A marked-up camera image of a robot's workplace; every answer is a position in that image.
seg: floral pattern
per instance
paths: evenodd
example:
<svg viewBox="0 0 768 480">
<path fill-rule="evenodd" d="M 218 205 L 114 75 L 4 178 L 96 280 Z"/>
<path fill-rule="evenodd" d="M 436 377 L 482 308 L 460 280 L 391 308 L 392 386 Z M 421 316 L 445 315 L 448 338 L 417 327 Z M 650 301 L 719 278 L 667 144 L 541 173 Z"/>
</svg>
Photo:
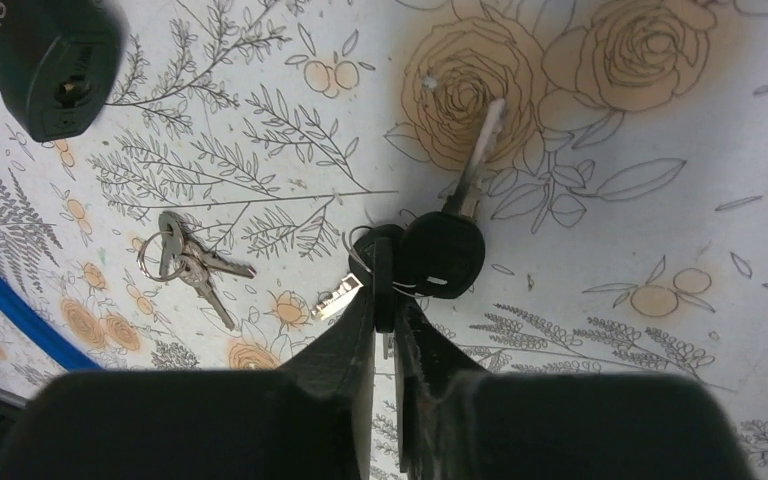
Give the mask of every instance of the floral pattern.
<svg viewBox="0 0 768 480">
<path fill-rule="evenodd" d="M 123 4 L 152 6 L 84 135 L 29 142 L 0 102 L 0 274 L 64 339 L 109 369 L 276 368 L 334 321 L 311 312 L 341 238 L 438 209 L 504 97 L 487 268 L 428 317 L 493 372 L 701 382 L 768 479 L 768 0 Z M 139 272 L 163 211 L 258 271 L 213 277 L 233 329 Z M 376 479 L 402 478 L 393 368 Z M 61 373 L 0 312 L 0 387 Z"/>
</svg>

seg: bunch of keys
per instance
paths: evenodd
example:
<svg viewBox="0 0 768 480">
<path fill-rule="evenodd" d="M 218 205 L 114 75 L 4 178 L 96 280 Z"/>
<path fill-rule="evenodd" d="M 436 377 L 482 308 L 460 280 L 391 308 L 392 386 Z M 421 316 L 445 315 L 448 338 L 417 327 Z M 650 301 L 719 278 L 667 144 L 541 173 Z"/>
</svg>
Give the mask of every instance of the bunch of keys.
<svg viewBox="0 0 768 480">
<path fill-rule="evenodd" d="M 193 239 L 188 238 L 174 214 L 164 212 L 158 218 L 159 231 L 143 242 L 137 254 L 137 263 L 143 274 L 156 281 L 168 282 L 180 278 L 184 283 L 196 289 L 216 310 L 222 323 L 228 330 L 234 330 L 236 325 L 228 310 L 222 305 L 219 296 L 210 279 L 210 272 L 230 273 L 243 278 L 254 278 L 257 272 L 248 265 L 238 265 L 220 258 L 209 252 Z M 160 274 L 153 275 L 146 266 L 146 249 L 151 241 L 160 236 L 162 252 L 160 256 Z M 175 270 L 169 273 L 173 264 Z"/>
<path fill-rule="evenodd" d="M 393 286 L 398 293 L 416 298 L 454 299 L 472 286 L 481 273 L 485 258 L 484 236 L 475 224 L 481 182 L 487 158 L 493 153 L 496 138 L 502 131 L 505 106 L 504 99 L 488 105 L 478 140 L 454 193 L 446 199 L 441 211 L 417 217 L 406 229 L 394 224 L 380 225 L 369 228 L 357 241 L 351 234 L 348 242 L 344 239 L 350 255 L 349 269 L 360 285 L 347 290 L 344 279 L 330 297 L 317 305 L 316 312 L 333 315 L 332 305 L 348 303 L 338 301 L 341 297 L 353 297 L 361 285 L 372 286 L 373 246 L 382 237 L 392 241 Z M 393 319 L 376 318 L 376 330 L 385 335 L 384 356 L 387 358 Z"/>
</svg>

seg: blue tube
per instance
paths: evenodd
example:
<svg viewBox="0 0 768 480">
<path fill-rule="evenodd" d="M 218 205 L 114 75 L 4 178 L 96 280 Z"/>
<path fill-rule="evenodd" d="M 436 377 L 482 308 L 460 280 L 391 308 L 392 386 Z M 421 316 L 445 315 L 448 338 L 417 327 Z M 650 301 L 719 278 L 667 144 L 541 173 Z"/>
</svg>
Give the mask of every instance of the blue tube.
<svg viewBox="0 0 768 480">
<path fill-rule="evenodd" d="M 0 309 L 19 330 L 66 370 L 101 368 L 40 318 L 1 276 Z"/>
</svg>

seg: table surface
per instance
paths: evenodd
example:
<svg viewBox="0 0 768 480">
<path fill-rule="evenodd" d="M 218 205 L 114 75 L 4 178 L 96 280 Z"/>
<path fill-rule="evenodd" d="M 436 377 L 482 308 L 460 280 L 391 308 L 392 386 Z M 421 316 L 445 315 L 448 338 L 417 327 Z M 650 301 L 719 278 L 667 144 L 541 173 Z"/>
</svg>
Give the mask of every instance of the table surface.
<svg viewBox="0 0 768 480">
<path fill-rule="evenodd" d="M 346 273 L 341 236 L 439 208 L 504 96 L 487 261 L 461 298 L 423 300 L 431 321 L 491 371 L 695 378 L 768 479 L 768 0 L 123 8 L 127 56 L 84 135 L 29 141 L 0 99 L 0 273 L 88 356 L 286 361 L 328 327 L 311 309 Z M 257 269 L 215 278 L 234 330 L 137 268 L 164 211 Z M 378 362 L 373 477 L 400 478 Z M 61 372 L 0 313 L 0 387 Z"/>
</svg>

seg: blue cable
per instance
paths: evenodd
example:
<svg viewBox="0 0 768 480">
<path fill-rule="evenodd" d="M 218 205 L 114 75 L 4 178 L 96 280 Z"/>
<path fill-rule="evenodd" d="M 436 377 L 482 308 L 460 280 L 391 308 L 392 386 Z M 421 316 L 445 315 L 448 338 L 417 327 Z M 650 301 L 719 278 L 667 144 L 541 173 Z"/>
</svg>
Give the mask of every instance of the blue cable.
<svg viewBox="0 0 768 480">
<path fill-rule="evenodd" d="M 40 318 L 1 276 L 0 309 L 19 330 L 66 370 L 101 368 Z"/>
</svg>

